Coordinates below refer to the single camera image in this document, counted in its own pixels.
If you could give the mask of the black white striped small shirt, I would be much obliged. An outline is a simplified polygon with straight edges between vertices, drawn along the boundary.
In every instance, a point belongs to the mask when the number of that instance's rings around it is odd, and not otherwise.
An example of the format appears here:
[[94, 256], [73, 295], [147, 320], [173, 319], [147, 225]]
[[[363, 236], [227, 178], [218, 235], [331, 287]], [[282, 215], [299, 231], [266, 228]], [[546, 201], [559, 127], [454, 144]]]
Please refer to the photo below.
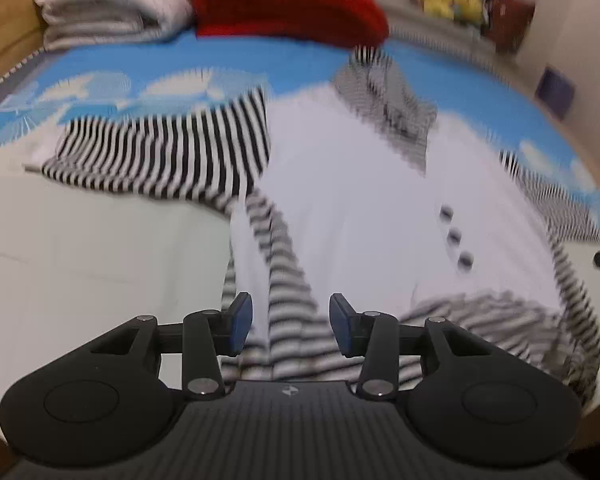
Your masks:
[[338, 292], [410, 325], [447, 318], [594, 396], [600, 326], [564, 248], [600, 238], [588, 207], [419, 99], [381, 50], [277, 99], [253, 87], [184, 115], [79, 117], [29, 167], [228, 219], [223, 298], [248, 292], [253, 315], [226, 382], [357, 382], [328, 320]]

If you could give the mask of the purple box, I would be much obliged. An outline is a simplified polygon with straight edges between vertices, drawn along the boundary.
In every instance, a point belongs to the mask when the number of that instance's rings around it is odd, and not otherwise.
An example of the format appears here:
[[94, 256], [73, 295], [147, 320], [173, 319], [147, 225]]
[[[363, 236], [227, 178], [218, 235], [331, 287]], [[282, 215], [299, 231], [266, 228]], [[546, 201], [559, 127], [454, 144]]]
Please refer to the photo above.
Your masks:
[[564, 120], [570, 111], [576, 87], [555, 67], [547, 65], [535, 89], [535, 96], [559, 120]]

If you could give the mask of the yellow plush toys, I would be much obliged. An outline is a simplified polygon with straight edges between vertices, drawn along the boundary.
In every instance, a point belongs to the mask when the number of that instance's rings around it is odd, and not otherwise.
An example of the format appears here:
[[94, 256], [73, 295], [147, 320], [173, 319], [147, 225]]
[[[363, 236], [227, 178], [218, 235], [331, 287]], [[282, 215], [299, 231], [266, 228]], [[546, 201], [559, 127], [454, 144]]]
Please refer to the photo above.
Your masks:
[[431, 16], [481, 26], [486, 21], [486, 0], [418, 0]]

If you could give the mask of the blue white patterned bedsheet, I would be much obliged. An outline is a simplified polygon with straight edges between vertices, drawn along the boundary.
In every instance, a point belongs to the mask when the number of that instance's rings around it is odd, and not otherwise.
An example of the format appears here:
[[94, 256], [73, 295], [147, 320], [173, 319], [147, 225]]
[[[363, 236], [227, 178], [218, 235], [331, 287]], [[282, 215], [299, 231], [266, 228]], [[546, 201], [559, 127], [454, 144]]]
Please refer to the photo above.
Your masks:
[[[515, 133], [571, 168], [538, 109], [483, 73], [394, 42], [382, 46], [412, 91], [480, 138]], [[348, 50], [267, 39], [180, 39], [164, 47], [71, 51], [0, 113], [0, 403], [24, 376], [139, 315], [165, 323], [221, 310], [230, 222], [186, 200], [110, 194], [30, 169], [46, 134], [83, 116], [184, 115], [253, 87], [271, 99], [324, 84]], [[565, 244], [600, 326], [595, 246]], [[600, 404], [600, 369], [589, 406]]]

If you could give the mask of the red folded blanket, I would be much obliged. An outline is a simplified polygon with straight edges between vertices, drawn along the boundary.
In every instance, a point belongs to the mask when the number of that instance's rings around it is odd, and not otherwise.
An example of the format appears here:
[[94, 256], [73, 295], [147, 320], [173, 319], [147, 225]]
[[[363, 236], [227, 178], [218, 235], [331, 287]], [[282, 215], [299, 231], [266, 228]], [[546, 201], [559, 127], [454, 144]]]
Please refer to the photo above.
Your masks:
[[192, 0], [199, 37], [283, 37], [340, 48], [378, 47], [389, 36], [374, 0]]

